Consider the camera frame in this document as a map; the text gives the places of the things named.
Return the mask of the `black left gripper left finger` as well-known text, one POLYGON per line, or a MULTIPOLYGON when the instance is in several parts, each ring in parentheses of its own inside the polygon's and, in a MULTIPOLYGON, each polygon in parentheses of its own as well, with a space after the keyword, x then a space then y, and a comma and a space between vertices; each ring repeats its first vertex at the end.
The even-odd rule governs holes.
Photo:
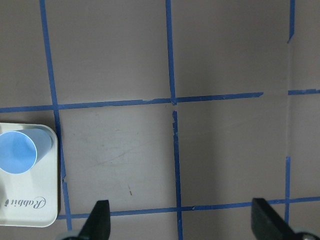
POLYGON ((110 204, 108 200, 99 200, 94 205, 77 238, 79 240, 108 240, 110 234, 110 204))

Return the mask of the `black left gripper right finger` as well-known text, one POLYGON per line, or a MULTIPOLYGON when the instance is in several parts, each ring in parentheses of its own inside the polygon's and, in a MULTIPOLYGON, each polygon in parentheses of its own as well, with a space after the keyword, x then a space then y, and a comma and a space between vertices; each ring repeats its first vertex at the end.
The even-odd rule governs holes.
POLYGON ((251 230, 257 240, 302 240, 264 198, 251 202, 251 230))

